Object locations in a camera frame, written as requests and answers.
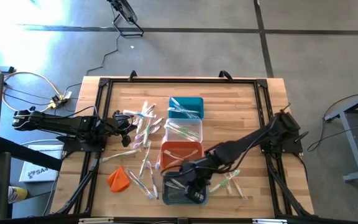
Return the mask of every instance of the clear plastic bin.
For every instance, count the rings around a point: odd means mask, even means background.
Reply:
[[[198,134],[198,140],[196,142],[203,141],[203,122],[200,119],[176,119],[168,118],[167,123],[173,123],[179,125],[178,128],[181,131],[191,131],[192,133]],[[166,128],[164,141],[189,141],[189,139],[179,135],[178,133]]]

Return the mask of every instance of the plastic container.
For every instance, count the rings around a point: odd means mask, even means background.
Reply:
[[[204,100],[201,97],[180,97],[173,96],[174,99],[180,104],[180,106],[184,107],[186,110],[198,111],[196,114],[200,119],[204,119]],[[175,103],[169,99],[169,107],[174,107]],[[188,117],[184,113],[169,111],[169,118],[184,118],[188,119]]]
[[[174,189],[166,186],[165,182],[171,179],[171,177],[167,176],[175,174],[178,174],[178,172],[167,172],[163,178],[162,200],[166,205],[205,205],[208,202],[208,187],[205,187],[205,189],[201,191],[201,194],[204,196],[204,201],[202,203],[195,204],[193,201],[186,198],[184,190]],[[175,180],[185,185],[183,176],[175,177]]]
[[[198,134],[198,142],[203,141],[203,122],[200,119],[175,119],[168,118],[167,123],[172,122],[179,125],[181,128],[186,128],[191,132]],[[187,138],[180,136],[176,132],[165,128],[164,141],[189,141]]]
[[[204,156],[203,145],[201,145],[200,142],[166,141],[161,145],[160,151],[160,165],[163,169],[167,168],[168,166],[180,165],[183,162],[164,153],[166,150],[174,154],[174,156],[180,156],[180,158],[188,161],[201,159]]]

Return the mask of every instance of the orange plastic bin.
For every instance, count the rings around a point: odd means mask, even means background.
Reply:
[[[164,153],[164,151],[168,151],[172,156],[180,159],[169,156]],[[171,167],[181,165],[183,160],[195,161],[197,159],[201,159],[204,156],[204,149],[200,142],[166,141],[161,145],[160,153],[161,168],[165,169],[168,166]]]

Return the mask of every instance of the desk leg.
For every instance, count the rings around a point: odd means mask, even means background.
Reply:
[[[42,152],[31,150],[0,137],[0,153],[2,152],[9,152],[12,157],[15,157],[16,159],[31,162],[35,165],[57,171],[59,171],[62,166],[62,161],[60,159],[48,156]]]

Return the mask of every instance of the orange object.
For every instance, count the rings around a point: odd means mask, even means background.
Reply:
[[[161,168],[167,168],[168,164],[176,161],[175,158],[170,157],[163,153],[165,150],[170,151],[180,157],[185,157],[191,154],[194,150],[198,150],[198,152],[190,157],[185,158],[188,161],[194,161],[197,159],[201,159],[204,156],[203,145],[200,142],[191,142],[191,141],[166,141],[161,145],[160,158],[161,158]],[[176,165],[180,165],[182,162],[178,161],[175,163]]]
[[[122,192],[131,184],[122,166],[118,167],[108,178],[107,183],[112,192]]]

